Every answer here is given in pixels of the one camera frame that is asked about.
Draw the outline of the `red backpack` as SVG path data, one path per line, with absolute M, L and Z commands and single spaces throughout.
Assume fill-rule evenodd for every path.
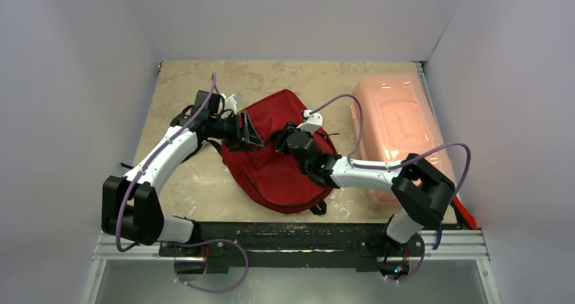
M 293 160 L 276 152 L 271 140 L 287 124 L 296 127 L 295 121 L 304 111 L 302 101 L 292 91 L 281 90 L 244 111 L 264 141 L 263 148 L 230 151 L 221 142 L 205 142 L 215 148 L 237 184 L 251 200 L 283 214 L 299 213 L 320 204 L 332 188 L 320 187 L 301 174 Z

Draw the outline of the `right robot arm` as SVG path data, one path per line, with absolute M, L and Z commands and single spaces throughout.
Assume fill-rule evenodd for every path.
M 271 138 L 276 152 L 290 155 L 301 174 L 320 187 L 356 187 L 392 193 L 401 205 L 381 235 L 389 254 L 403 250 L 422 229 L 441 227 L 455 194 L 455 184 L 416 153 L 403 161 L 349 161 L 341 154 L 322 151 L 310 132 L 287 124 Z

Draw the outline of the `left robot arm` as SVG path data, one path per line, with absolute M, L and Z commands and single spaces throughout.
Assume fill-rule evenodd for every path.
M 184 255 L 197 254 L 202 237 L 193 231 L 196 223 L 164 215 L 159 195 L 176 168 L 205 142 L 221 143 L 231 151 L 263 147 L 247 111 L 237 109 L 241 99 L 240 94 L 197 92 L 194 104 L 171 120 L 163 138 L 139 164 L 104 181 L 102 231 L 142 245 L 175 242 Z

